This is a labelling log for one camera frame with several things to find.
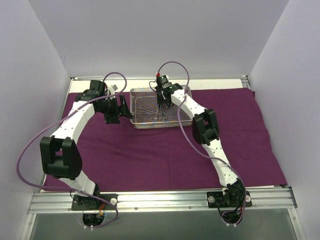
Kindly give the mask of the purple cloth wrap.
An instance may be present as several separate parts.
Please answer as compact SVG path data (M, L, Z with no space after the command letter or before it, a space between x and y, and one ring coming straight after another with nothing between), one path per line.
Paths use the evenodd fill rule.
M216 112L222 148L246 187L286 185L253 91L193 90ZM95 114L77 142L83 171L103 192L219 188L220 181L192 127L136 129L127 118L105 124Z

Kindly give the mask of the metal mesh instrument tray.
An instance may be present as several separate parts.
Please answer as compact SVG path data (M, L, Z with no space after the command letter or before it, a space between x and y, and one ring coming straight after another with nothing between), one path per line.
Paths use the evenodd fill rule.
M158 105L159 94L149 87L130 90L130 122L136 129L178 127L178 106Z

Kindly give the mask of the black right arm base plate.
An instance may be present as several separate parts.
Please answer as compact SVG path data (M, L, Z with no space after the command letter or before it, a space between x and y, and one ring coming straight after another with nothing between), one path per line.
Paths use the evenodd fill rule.
M206 192L206 201L209 208L236 208L243 206L243 200L245 200L246 207L252 207L253 203L251 195L246 191L245 198L244 193L241 191L235 191L234 193L223 191L208 191Z

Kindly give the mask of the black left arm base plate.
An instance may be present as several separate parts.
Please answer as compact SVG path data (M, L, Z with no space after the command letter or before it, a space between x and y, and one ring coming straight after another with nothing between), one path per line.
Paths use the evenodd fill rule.
M116 193L103 193L99 197L110 202L115 206L117 205L118 194ZM109 203L105 203L96 198L75 194L73 196L71 209L73 211L90 211L90 210L113 210L114 208Z

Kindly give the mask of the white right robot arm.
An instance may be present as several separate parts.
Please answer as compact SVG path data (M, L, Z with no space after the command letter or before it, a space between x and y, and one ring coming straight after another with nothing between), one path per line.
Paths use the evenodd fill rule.
M179 84L166 84L165 88L157 86L157 100L160 105L178 106L177 117L181 121L180 111L183 111L192 119L192 136L194 141L206 151L203 157L210 159L219 183L222 186L222 200L227 206L234 206L240 200L246 199L246 188L231 167L223 150L220 130L216 113L213 109L205 108L186 94L186 88Z

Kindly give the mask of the steel surgical scissors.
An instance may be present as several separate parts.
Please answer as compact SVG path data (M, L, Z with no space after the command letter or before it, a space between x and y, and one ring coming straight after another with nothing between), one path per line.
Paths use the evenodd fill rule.
M166 120L165 109L162 105L158 105L157 122L164 122Z

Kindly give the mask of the aluminium right side rail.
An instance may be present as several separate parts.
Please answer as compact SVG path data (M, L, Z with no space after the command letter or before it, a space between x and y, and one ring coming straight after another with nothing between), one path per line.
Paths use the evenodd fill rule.
M241 77L241 83L243 88L250 89L250 82L249 82L249 76L248 75L243 75Z

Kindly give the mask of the aluminium front rail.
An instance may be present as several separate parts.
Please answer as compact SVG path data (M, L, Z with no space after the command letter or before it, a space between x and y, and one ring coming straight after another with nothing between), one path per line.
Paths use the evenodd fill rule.
M188 191L118 192L119 213L216 211L209 208L208 189ZM250 188L249 210L294 209L298 205L290 188ZM72 198L68 192L41 192L32 196L28 214L71 214Z

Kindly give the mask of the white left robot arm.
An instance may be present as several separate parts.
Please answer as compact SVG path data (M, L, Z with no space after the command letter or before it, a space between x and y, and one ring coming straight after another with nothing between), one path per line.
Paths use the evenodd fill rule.
M90 210L100 206L98 185L82 170L83 160L77 142L89 120L101 113L106 124L119 124L120 118L132 119L124 95L116 97L117 86L92 87L80 93L60 127L40 140L42 169L46 175L59 179L79 196Z

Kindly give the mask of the aluminium rail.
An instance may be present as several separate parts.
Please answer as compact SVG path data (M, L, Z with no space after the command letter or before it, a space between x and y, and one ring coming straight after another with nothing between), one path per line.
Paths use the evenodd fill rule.
M241 83L243 88L250 89L250 82L249 82L249 76L248 75L243 75L241 77Z
M118 192L119 213L216 211L209 208L208 189L188 191ZM298 205L290 188L250 188L249 210L294 209ZM71 214L72 198L68 192L41 192L32 196L28 214Z

